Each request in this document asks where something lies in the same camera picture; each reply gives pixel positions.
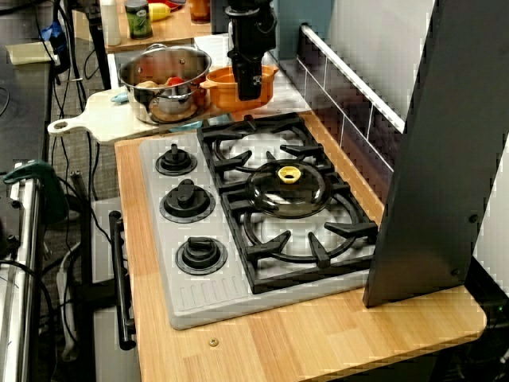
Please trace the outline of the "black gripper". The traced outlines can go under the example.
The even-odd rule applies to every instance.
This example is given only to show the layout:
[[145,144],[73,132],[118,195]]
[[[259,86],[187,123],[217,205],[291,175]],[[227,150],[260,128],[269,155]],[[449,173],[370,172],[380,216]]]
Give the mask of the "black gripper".
[[262,89],[262,65],[260,62],[241,60],[261,60],[266,52],[275,49],[276,25],[273,14],[253,17],[231,18],[231,47],[227,56],[231,60],[233,82],[238,84],[238,97],[241,101],[257,99]]

